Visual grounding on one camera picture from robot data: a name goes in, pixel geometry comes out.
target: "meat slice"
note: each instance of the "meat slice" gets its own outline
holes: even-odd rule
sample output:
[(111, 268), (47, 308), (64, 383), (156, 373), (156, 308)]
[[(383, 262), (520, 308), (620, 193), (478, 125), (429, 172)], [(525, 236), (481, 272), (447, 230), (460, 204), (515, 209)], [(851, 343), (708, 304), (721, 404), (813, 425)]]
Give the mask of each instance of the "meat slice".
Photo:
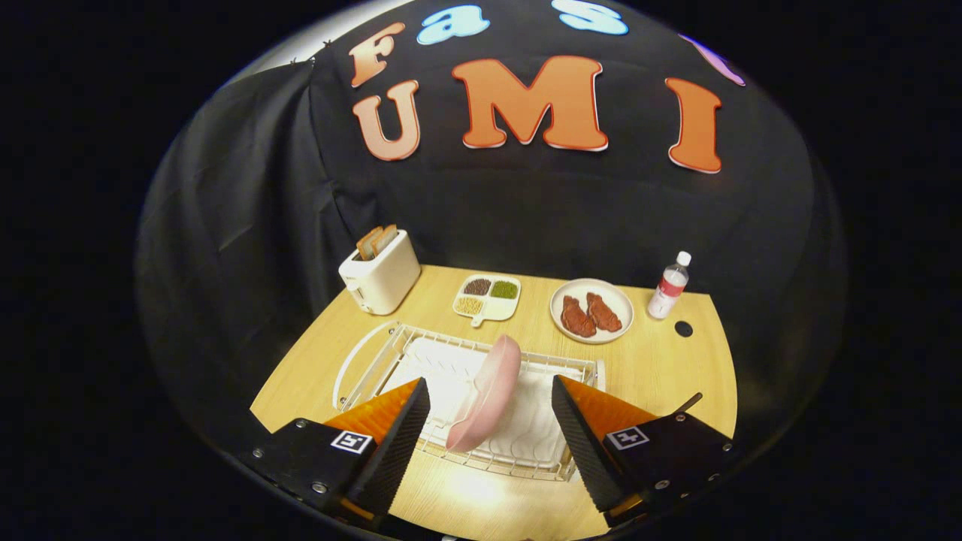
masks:
[(565, 304), (561, 311), (561, 324), (567, 330), (584, 338), (590, 338), (597, 333), (595, 322), (581, 310), (581, 303), (573, 296), (565, 295)]
[(601, 330), (615, 332), (621, 329), (621, 320), (608, 308), (601, 295), (588, 293), (588, 316)]

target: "table surface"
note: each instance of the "table surface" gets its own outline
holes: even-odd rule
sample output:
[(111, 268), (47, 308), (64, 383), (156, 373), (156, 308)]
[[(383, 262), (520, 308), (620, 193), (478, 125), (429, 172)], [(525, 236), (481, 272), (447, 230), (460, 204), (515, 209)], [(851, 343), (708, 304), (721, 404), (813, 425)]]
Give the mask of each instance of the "table surface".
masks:
[[(271, 432), (295, 418), (323, 423), (340, 412), (332, 404), (338, 370), (348, 353), (372, 329), (398, 320), (483, 344), (508, 334), (522, 351), (560, 357), (603, 359), (606, 392), (655, 415), (667, 415), (697, 392), (704, 398), (689, 412), (732, 437), (738, 394), (731, 353), (711, 297), (684, 293), (663, 321), (646, 311), (652, 290), (619, 288), (634, 306), (628, 331), (608, 344), (576, 342), (562, 334), (548, 303), (565, 280), (517, 274), (521, 295), (515, 315), (503, 322), (470, 326), (455, 314), (454, 296), (479, 270), (421, 266), (421, 276), (398, 309), (388, 316), (363, 312), (342, 291), (317, 317), (274, 370), (251, 411)], [(694, 334), (674, 330), (688, 322)], [(346, 396), (385, 340), (370, 340), (344, 374)], [(580, 539), (608, 530), (578, 472), (568, 482), (494, 474), (415, 451), (398, 488), (391, 514), (409, 522), (468, 539)]]

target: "black fabric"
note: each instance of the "black fabric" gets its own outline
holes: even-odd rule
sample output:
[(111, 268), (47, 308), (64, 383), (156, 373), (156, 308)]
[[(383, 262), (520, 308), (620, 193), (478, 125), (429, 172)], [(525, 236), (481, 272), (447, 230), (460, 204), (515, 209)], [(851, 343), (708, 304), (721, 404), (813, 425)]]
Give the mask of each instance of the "black fabric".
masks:
[[(571, 29), (549, 2), (491, 1), (478, 3), (492, 22), (485, 32), (423, 46), (421, 20), (450, 6), (412, 2), (310, 62), (231, 84), (197, 113), (147, 196), (137, 290), (161, 379), (213, 446), (244, 451), (262, 430), (251, 401), (341, 290), (337, 267), (354, 241), (385, 223), (408, 230), (425, 264), (642, 287), (679, 249), (692, 252), (689, 291), (712, 295), (735, 362), (736, 440), (761, 449), (788, 426), (841, 324), (839, 292), (824, 287), (844, 284), (845, 264), (823, 175), (791, 120), (736, 65), (745, 88), (671, 30), (598, 3), (619, 11), (629, 34)], [(347, 52), (396, 21), (407, 29), (387, 68), (352, 89)], [(550, 56), (565, 54), (604, 67), (595, 88), (607, 150), (548, 146), (547, 117), (528, 145), (510, 132), (497, 149), (462, 144), (468, 102), (454, 66), (494, 58), (530, 84)], [(678, 104), (666, 77), (721, 99), (720, 173), (669, 160)], [(420, 146), (382, 162), (351, 108), (380, 95), (393, 139), (387, 89), (409, 79), (419, 83)]]

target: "dish rack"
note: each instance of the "dish rack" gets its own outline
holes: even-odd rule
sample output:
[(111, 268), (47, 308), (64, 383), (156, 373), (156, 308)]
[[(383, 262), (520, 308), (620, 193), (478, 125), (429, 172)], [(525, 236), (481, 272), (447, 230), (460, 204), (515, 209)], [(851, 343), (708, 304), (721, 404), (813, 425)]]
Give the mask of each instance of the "dish rack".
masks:
[[(385, 344), (354, 389), (341, 397), (347, 367), (364, 344), (381, 336)], [(416, 452), (496, 474), (568, 481), (575, 465), (551, 409), (551, 381), (561, 374), (603, 391), (604, 362), (522, 351), (515, 392), (494, 433), (472, 451), (448, 451), (448, 431), (461, 421), (459, 413), (468, 410), (462, 407), (465, 401), (476, 398), (474, 376), (491, 347), (397, 321), (384, 323), (344, 359), (334, 384), (334, 407), (346, 411), (423, 376), (431, 411)]]

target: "dark background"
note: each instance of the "dark background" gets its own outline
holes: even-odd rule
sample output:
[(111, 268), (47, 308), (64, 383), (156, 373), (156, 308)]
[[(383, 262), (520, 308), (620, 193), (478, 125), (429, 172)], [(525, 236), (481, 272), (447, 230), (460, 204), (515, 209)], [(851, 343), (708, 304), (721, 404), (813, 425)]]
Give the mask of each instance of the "dark background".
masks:
[[(24, 410), (22, 436), (8, 439), (25, 465), (13, 468), (23, 472), (13, 538), (334, 535), (181, 421), (146, 355), (132, 276), (140, 206), (167, 145), (222, 83), (335, 8), (322, 4), (8, 8), (7, 61), (22, 90), (7, 118), (8, 306), (31, 351), (13, 363), (37, 376), (8, 393)], [(959, 9), (775, 4), (633, 3), (759, 81), (823, 159), (847, 221), (846, 339), (770, 452), (643, 537), (958, 531), (948, 496), (958, 399), (932, 384), (952, 381), (958, 357), (945, 351), (957, 327), (950, 243), (936, 240), (957, 206)]]

